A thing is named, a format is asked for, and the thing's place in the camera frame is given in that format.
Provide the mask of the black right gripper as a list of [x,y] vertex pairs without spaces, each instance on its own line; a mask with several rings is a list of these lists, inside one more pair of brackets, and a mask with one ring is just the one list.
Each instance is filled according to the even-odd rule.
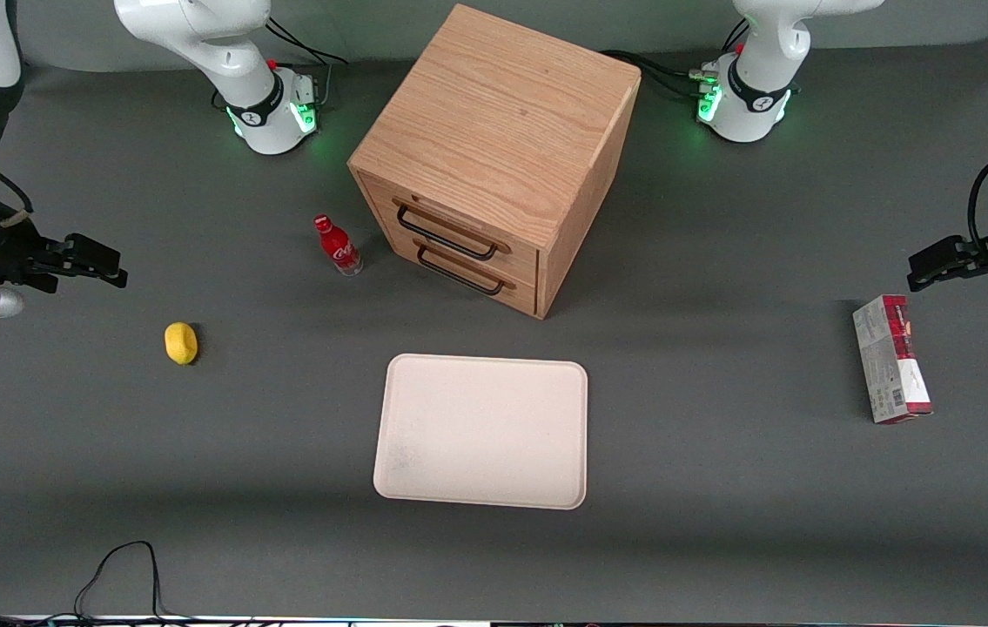
[[129,275],[117,250],[80,233],[65,237],[67,259],[58,252],[60,246],[43,237],[27,214],[0,201],[0,285],[55,293],[60,277],[83,277],[127,287]]

